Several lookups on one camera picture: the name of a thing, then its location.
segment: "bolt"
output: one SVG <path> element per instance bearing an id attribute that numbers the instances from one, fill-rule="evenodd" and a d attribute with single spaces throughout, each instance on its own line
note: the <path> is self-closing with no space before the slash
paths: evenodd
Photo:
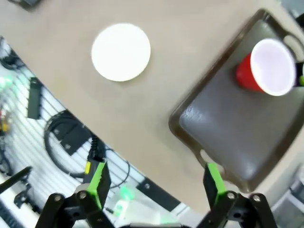
<path id="1" fill-rule="evenodd" d="M 235 198 L 235 195 L 233 193 L 231 193 L 231 192 L 229 192 L 227 194 L 227 196 L 228 196 L 229 199 L 232 199 L 232 200 L 234 200 L 234 198 Z"/>
<path id="2" fill-rule="evenodd" d="M 256 201 L 256 202 L 260 202 L 261 201 L 261 199 L 257 195 L 253 196 L 253 200 Z"/>
<path id="3" fill-rule="evenodd" d="M 80 194 L 79 194 L 79 197 L 81 200 L 83 200 L 85 197 L 86 197 L 86 193 L 84 191 L 82 191 Z"/>
<path id="4" fill-rule="evenodd" d="M 60 196 L 60 195 L 56 195 L 56 196 L 55 196 L 55 201 L 57 202 L 57 201 L 59 201 L 59 200 L 61 200 L 61 196 Z"/>
<path id="5" fill-rule="evenodd" d="M 65 145 L 65 149 L 66 149 L 66 150 L 69 150 L 70 148 L 71 148 L 71 146 L 70 146 L 69 144 L 66 144 L 66 145 Z"/>

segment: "cup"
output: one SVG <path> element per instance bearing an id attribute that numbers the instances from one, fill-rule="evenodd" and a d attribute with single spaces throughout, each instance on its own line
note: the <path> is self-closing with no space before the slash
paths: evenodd
<path id="1" fill-rule="evenodd" d="M 304 62 L 296 64 L 295 86 L 304 86 Z"/>
<path id="2" fill-rule="evenodd" d="M 237 68 L 240 86 L 273 96 L 287 94 L 295 85 L 295 61 L 279 40 L 259 41 Z"/>

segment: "yellow object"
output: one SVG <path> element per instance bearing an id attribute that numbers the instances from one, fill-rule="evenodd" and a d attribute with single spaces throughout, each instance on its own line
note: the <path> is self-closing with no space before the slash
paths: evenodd
<path id="1" fill-rule="evenodd" d="M 85 174 L 88 174 L 90 172 L 91 162 L 87 162 L 85 165 Z"/>

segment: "white round disc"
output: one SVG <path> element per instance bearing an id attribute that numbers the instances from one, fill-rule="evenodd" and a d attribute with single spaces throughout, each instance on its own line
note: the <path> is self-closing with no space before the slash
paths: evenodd
<path id="1" fill-rule="evenodd" d="M 151 54 L 147 35 L 139 27 L 115 24 L 103 30 L 92 46 L 92 62 L 103 77 L 117 82 L 138 76 Z"/>

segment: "table surface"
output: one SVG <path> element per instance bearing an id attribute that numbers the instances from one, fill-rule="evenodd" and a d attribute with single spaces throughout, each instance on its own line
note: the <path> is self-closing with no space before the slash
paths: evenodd
<path id="1" fill-rule="evenodd" d="M 209 209 L 204 169 L 168 128 L 172 111 L 259 8 L 302 41 L 275 0 L 42 0 L 28 12 L 0 1 L 0 34 L 32 72 L 102 140 L 194 210 Z M 150 39 L 151 59 L 134 80 L 101 77 L 91 46 L 107 26 L 130 22 Z M 299 137 L 258 187 L 267 193 L 302 146 Z"/>

